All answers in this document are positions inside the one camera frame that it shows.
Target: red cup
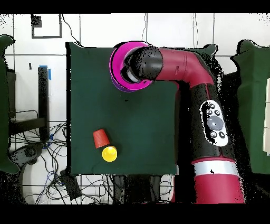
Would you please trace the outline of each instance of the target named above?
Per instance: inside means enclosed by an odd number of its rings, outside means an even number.
[[[93,137],[95,142],[95,148],[100,148],[110,144],[108,137],[103,129],[99,129],[93,132]]]

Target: control panel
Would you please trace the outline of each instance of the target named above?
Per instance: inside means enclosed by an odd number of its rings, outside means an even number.
[[[200,115],[207,141],[220,147],[227,145],[228,136],[219,104],[214,100],[203,102],[200,106]]]

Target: dark green mat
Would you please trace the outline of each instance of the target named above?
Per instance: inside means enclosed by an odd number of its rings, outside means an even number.
[[[71,50],[71,173],[176,174],[175,95],[177,85],[155,82],[125,93],[112,83],[109,60],[114,48]],[[103,160],[93,131],[104,128],[118,150]]]

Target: floor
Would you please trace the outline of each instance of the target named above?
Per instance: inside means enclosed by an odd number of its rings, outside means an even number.
[[[35,36],[60,35],[59,15],[41,14],[42,27],[34,29]],[[236,54],[237,43],[242,39],[251,39],[260,46],[269,46],[270,19],[268,14],[64,14],[65,21],[72,29],[72,35],[83,46],[112,47],[123,41],[144,40],[155,46],[171,46],[185,48],[202,48],[206,44],[218,45],[216,59],[224,73],[236,71],[236,66],[229,58]],[[37,110],[37,68],[48,66],[51,70],[49,80],[50,127],[51,134],[61,127],[53,136],[58,139],[60,150],[57,155],[59,170],[66,167],[66,147],[62,129],[66,122],[66,41],[74,41],[69,26],[62,18],[62,38],[33,39],[31,36],[30,15],[0,15],[0,34],[8,34],[15,38],[15,43],[5,52],[8,67],[17,74],[16,81],[16,110]],[[34,111],[18,113],[17,118],[34,118]],[[25,133],[27,139],[37,139],[35,132]],[[24,136],[13,136],[11,151],[22,146]],[[51,150],[58,145],[52,144]],[[53,171],[54,162],[48,150],[44,149],[42,156],[46,161],[48,171]],[[23,191],[26,202],[36,203],[38,196],[50,182],[45,162],[38,158],[33,166],[28,165],[23,178]],[[104,195],[100,201],[107,203],[108,187],[100,175],[79,175],[77,180],[83,194]],[[169,182],[170,175],[162,177],[160,192],[163,200],[170,200],[172,190]],[[76,201],[70,198],[59,199],[59,192],[51,190],[52,197],[46,195],[39,198],[38,204],[88,204],[96,199],[83,196]]]

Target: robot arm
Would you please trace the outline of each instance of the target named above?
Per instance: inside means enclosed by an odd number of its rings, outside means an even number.
[[[121,75],[128,83],[189,83],[197,203],[244,203],[217,90],[203,59],[185,50],[144,46],[125,58]]]

